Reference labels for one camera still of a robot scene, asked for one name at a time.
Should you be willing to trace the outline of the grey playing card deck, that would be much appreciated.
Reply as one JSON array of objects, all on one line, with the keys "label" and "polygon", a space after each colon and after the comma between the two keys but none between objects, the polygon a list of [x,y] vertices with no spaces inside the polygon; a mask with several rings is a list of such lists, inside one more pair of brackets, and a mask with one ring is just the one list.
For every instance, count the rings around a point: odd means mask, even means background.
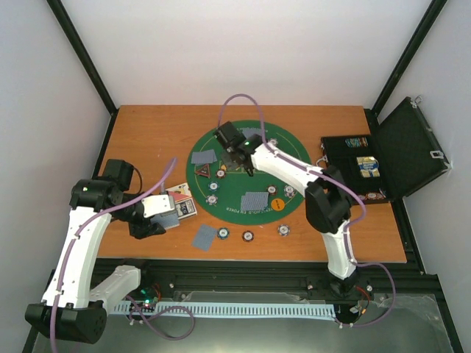
[{"label": "grey playing card deck", "polygon": [[154,215],[151,218],[152,223],[159,223],[165,230],[178,227],[180,225],[180,220],[178,214],[176,213],[166,213]]}]

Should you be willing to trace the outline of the dark red chips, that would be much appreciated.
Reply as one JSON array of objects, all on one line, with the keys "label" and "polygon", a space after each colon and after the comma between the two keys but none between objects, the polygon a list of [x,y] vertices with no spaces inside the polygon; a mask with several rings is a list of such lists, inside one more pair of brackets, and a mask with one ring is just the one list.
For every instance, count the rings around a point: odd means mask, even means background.
[{"label": "dark red chips", "polygon": [[266,189],[266,192],[271,196],[275,196],[278,193],[278,188],[276,185],[269,185]]},{"label": "dark red chips", "polygon": [[224,179],[226,176],[227,176],[227,173],[226,173],[225,170],[223,170],[223,169],[218,169],[218,170],[216,171],[216,177],[217,177],[218,179]]}]

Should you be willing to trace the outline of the blue patterned playing card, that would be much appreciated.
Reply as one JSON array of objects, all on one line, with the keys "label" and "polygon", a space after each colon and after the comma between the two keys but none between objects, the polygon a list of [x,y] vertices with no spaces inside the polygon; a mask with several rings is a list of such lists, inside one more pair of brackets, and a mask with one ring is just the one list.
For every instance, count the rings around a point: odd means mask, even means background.
[{"label": "blue patterned playing card", "polygon": [[213,149],[204,151],[193,151],[191,154],[191,164],[204,165],[212,164],[218,160],[216,153]]}]

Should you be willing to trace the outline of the black red triangular dealer button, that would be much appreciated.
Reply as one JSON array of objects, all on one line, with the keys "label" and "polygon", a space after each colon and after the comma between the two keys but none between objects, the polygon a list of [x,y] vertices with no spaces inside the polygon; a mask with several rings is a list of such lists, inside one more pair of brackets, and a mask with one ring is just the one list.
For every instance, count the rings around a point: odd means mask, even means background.
[{"label": "black red triangular dealer button", "polygon": [[205,177],[205,178],[210,179],[211,178],[210,164],[206,163],[204,165],[199,165],[194,173],[197,176],[201,176],[201,177]]}]

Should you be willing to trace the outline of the dark red poker chip stack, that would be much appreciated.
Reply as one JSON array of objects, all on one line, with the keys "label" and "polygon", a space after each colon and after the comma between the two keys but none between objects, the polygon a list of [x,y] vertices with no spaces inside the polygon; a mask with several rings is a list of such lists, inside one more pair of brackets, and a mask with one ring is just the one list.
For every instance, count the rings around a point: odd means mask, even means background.
[{"label": "dark red poker chip stack", "polygon": [[241,237],[244,242],[252,242],[255,238],[255,235],[253,232],[247,230],[242,233]]}]

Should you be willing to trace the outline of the blue white poker chip stack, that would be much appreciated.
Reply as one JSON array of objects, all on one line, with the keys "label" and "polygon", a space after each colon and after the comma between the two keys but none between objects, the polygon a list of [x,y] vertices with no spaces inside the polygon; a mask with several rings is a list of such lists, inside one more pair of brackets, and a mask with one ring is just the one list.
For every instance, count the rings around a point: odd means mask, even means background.
[{"label": "blue white poker chip stack", "polygon": [[290,234],[290,231],[291,231],[291,229],[287,224],[281,224],[277,228],[278,234],[282,237],[288,236]]}]

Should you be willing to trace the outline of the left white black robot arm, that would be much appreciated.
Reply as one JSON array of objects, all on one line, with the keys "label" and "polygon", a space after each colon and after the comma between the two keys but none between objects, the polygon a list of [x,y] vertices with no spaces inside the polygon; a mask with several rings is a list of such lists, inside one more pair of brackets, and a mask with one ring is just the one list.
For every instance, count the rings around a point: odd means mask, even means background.
[{"label": "left white black robot arm", "polygon": [[68,231],[55,272],[42,299],[29,304],[25,319],[50,340],[96,343],[102,336],[109,311],[128,293],[145,296],[153,278],[142,271],[140,260],[131,260],[95,288],[91,279],[103,235],[113,219],[127,223],[137,240],[162,235],[165,228],[153,221],[156,215],[174,211],[166,193],[157,194],[174,170],[172,158],[160,180],[143,193],[130,194],[134,168],[124,160],[108,160],[101,176],[81,179],[71,190]]}]

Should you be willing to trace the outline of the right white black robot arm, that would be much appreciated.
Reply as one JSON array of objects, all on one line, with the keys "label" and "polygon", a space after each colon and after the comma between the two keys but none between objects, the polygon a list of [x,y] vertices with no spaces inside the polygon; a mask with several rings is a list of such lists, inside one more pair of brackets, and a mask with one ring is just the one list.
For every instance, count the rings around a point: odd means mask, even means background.
[{"label": "right white black robot arm", "polygon": [[327,252],[329,286],[334,296],[345,298],[358,281],[350,240],[352,198],[343,189],[343,178],[334,168],[321,169],[304,163],[275,145],[264,135],[245,137],[231,122],[219,125],[214,136],[223,148],[228,168],[270,174],[304,197],[308,223],[321,233]]}]

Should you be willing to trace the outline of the round green poker mat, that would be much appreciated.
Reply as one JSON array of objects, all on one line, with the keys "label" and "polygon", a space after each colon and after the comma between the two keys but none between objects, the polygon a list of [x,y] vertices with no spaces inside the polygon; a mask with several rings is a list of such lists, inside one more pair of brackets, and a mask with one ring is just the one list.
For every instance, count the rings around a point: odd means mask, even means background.
[{"label": "round green poker mat", "polygon": [[[302,206],[304,198],[299,195],[298,192],[292,199],[286,198],[283,188],[287,184],[270,174],[255,170],[253,176],[248,176],[247,173],[241,169],[227,171],[221,160],[223,149],[213,136],[213,133],[213,130],[207,131],[194,144],[189,153],[186,166],[186,182],[191,190],[194,201],[198,203],[201,209],[225,223],[256,226],[277,222]],[[210,164],[210,179],[197,176],[194,172],[199,165],[191,164],[191,154],[193,151],[209,149],[213,149],[218,158],[215,163]],[[224,179],[218,179],[216,177],[216,171],[218,169],[226,171],[227,176]],[[218,192],[211,193],[208,190],[210,181],[219,182],[220,189]],[[276,185],[278,193],[275,196],[269,195],[268,207],[266,209],[247,212],[241,211],[241,197],[245,195],[246,192],[264,192],[269,185]],[[209,205],[205,201],[206,197],[212,194],[218,196],[218,203],[216,205]],[[270,207],[271,200],[274,198],[281,198],[285,201],[286,207],[284,210],[276,212]]]}]

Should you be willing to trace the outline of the orange big blind button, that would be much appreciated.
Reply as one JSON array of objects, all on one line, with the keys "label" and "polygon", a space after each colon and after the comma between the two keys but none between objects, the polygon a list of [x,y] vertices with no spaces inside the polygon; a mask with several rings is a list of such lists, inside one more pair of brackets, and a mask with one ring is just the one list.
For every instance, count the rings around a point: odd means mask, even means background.
[{"label": "orange big blind button", "polygon": [[283,199],[281,198],[274,198],[273,200],[271,200],[271,203],[270,203],[270,207],[276,211],[276,212],[280,212],[282,210],[285,209],[286,207],[286,203]]}]

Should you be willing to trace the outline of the multicolour chip row in case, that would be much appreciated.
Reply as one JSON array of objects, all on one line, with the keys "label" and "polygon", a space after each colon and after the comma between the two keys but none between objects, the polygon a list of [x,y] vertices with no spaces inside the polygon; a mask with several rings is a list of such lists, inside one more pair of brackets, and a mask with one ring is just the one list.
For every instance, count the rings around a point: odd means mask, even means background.
[{"label": "multicolour chip row in case", "polygon": [[366,148],[369,146],[366,136],[346,138],[344,142],[349,148]]}]

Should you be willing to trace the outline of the blue gold card deck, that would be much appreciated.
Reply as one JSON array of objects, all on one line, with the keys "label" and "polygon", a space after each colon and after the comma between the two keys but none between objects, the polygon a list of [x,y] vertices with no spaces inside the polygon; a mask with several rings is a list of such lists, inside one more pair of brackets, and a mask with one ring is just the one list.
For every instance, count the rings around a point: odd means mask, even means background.
[{"label": "blue gold card deck", "polygon": [[380,177],[379,162],[374,157],[357,157],[356,161],[363,178]]}]

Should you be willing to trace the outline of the red white chips in case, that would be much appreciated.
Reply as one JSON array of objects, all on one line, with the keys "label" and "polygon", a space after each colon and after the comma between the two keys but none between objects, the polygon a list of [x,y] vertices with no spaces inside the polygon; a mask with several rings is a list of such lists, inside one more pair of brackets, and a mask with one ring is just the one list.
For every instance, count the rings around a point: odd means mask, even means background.
[{"label": "red white chips in case", "polygon": [[386,196],[380,190],[378,192],[358,194],[358,197],[365,204],[374,204],[388,201]]}]

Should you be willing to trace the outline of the black poker case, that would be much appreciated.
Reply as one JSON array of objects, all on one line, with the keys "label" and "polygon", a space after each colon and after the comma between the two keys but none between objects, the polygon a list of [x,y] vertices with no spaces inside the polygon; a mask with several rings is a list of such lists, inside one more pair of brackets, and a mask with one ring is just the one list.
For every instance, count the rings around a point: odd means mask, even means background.
[{"label": "black poker case", "polygon": [[[420,98],[405,97],[370,135],[321,138],[327,165],[340,170],[345,185],[357,194],[378,192],[387,202],[410,196],[450,170],[451,165],[419,108]],[[349,148],[344,140],[368,139],[366,148]],[[379,162],[380,177],[363,178],[357,157]]]}]

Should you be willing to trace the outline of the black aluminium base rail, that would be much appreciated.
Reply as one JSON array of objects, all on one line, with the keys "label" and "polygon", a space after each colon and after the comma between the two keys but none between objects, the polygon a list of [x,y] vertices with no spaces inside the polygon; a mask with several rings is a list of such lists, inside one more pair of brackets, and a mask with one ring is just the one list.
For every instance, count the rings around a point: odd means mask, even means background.
[{"label": "black aluminium base rail", "polygon": [[444,294],[436,275],[420,272],[414,264],[388,264],[361,268],[354,283],[338,295],[339,286],[327,271],[326,263],[244,262],[204,260],[141,260],[144,284],[157,285],[162,296],[180,293],[256,292],[289,293],[310,300],[351,302],[359,288],[370,286],[369,294],[430,294],[442,300]]}]

